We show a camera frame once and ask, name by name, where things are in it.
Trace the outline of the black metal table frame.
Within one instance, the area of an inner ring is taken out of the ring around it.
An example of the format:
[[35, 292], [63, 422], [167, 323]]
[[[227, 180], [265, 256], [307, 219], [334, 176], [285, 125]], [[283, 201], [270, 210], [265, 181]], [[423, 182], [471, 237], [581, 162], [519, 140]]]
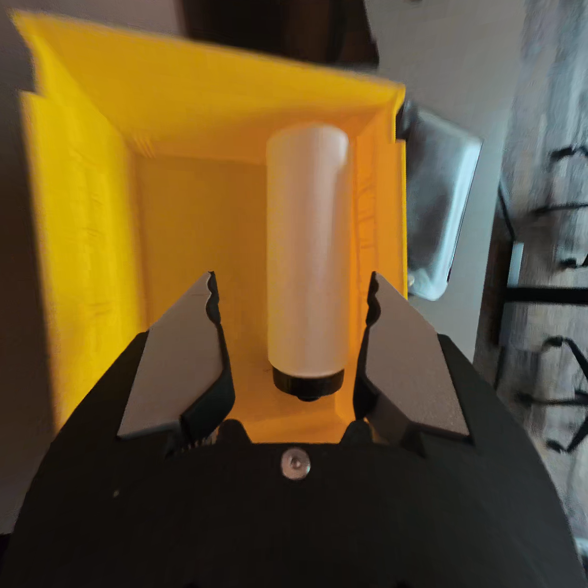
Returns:
[[516, 304], [587, 307], [587, 288], [519, 285], [524, 243], [516, 236], [511, 222], [505, 198], [507, 196], [506, 186], [502, 179], [499, 182], [497, 195], [504, 223], [511, 239], [511, 256], [498, 338], [499, 346], [506, 348], [511, 345]]

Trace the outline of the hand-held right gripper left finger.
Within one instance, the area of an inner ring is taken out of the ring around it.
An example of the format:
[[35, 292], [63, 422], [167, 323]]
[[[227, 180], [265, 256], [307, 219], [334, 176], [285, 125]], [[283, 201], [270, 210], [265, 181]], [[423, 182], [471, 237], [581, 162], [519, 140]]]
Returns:
[[205, 272], [148, 330], [117, 436], [210, 438], [236, 399], [217, 278]]

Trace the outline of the yellow plastic bin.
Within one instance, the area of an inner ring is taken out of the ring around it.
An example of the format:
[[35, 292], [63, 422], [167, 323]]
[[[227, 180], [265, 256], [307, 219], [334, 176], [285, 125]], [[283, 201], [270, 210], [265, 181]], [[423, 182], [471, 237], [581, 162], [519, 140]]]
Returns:
[[[236, 402], [254, 442], [337, 443], [372, 271], [407, 295], [405, 87], [366, 75], [28, 11], [11, 20], [51, 398], [60, 429], [129, 342], [201, 275], [217, 277]], [[266, 143], [327, 123], [352, 149], [350, 356], [339, 392], [305, 403], [267, 352]]]

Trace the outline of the translucent white plastic container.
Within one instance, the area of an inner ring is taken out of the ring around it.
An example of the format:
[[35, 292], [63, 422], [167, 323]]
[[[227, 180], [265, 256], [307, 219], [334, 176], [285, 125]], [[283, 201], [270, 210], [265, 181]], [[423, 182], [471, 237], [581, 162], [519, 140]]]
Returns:
[[406, 148], [408, 291], [437, 301], [449, 283], [482, 140], [406, 100], [396, 116]]

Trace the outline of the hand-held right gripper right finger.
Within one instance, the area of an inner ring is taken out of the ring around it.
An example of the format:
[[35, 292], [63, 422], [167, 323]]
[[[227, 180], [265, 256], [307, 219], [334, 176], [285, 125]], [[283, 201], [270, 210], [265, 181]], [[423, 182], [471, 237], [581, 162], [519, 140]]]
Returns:
[[357, 420], [386, 445], [470, 431], [435, 329], [380, 273], [371, 274], [353, 390]]

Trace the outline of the white plastic bottle black cap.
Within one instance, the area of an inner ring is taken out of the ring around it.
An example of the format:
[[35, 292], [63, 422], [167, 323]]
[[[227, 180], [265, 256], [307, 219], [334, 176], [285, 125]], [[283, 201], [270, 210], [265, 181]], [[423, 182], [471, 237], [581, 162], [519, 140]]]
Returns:
[[343, 384], [350, 348], [351, 147], [326, 124], [272, 136], [267, 168], [267, 327], [273, 382], [313, 402]]

